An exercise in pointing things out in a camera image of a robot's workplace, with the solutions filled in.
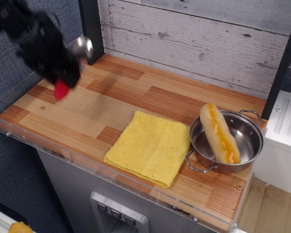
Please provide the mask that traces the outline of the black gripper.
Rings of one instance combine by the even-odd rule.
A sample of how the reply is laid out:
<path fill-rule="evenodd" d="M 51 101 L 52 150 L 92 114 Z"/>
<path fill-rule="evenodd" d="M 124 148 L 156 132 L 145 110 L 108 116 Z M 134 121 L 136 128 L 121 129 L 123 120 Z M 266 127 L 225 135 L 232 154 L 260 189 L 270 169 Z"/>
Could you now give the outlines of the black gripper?
<path fill-rule="evenodd" d="M 63 46 L 63 36 L 46 12 L 33 12 L 24 0 L 0 0 L 0 32 L 19 45 L 18 56 L 49 82 L 61 79 L 76 86 L 78 59 Z"/>

